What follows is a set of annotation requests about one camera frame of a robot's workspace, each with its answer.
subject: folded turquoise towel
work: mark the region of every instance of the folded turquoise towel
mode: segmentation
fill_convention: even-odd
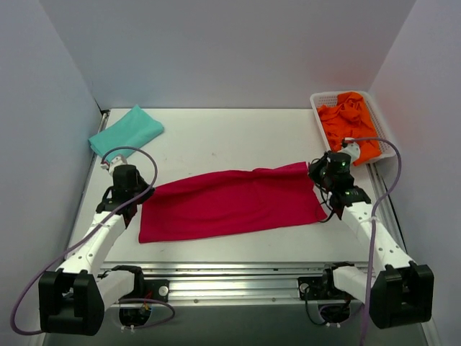
[[[106,130],[94,135],[89,139],[91,149],[103,157],[110,149],[116,146],[134,146],[140,148],[152,141],[164,131],[164,126],[151,118],[149,114],[134,106],[131,111]],[[129,157],[134,150],[117,150],[107,155],[106,161],[111,160],[118,154]]]

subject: orange cloth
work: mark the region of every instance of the orange cloth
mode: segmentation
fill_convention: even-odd
[[[363,96],[356,92],[339,94],[337,106],[323,105],[317,111],[332,151],[341,150],[341,142],[345,137],[377,137]],[[377,141],[357,143],[360,146],[360,157],[354,162],[355,166],[381,155]]]

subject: red cloth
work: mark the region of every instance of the red cloth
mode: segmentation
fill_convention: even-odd
[[[305,162],[214,172],[157,187],[143,204],[139,242],[227,236],[325,217]]]

